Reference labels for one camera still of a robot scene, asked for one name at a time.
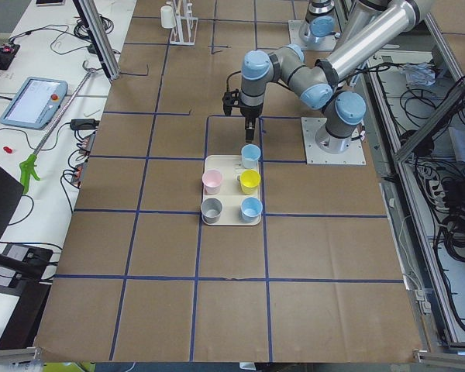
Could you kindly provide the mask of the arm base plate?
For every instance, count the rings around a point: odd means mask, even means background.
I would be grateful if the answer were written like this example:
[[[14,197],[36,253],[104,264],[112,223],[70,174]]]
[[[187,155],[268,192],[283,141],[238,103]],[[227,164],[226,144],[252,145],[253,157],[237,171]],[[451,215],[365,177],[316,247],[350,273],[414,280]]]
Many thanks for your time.
[[[364,166],[367,163],[356,129],[349,138],[337,139],[326,131],[326,118],[301,117],[301,127],[308,165]]]
[[[301,36],[302,30],[308,31],[305,20],[288,21],[290,43],[299,45],[302,50],[330,52],[336,46],[339,33],[331,33],[328,36],[309,39],[307,36]]]

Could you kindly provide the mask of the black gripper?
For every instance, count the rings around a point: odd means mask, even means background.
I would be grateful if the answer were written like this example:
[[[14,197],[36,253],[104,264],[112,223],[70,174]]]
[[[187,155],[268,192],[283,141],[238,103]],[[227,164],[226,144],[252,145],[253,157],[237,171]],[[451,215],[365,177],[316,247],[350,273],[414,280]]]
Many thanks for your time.
[[[243,102],[239,103],[239,109],[242,116],[245,118],[245,141],[252,143],[255,136],[255,125],[257,119],[262,113],[262,105],[250,106]]]

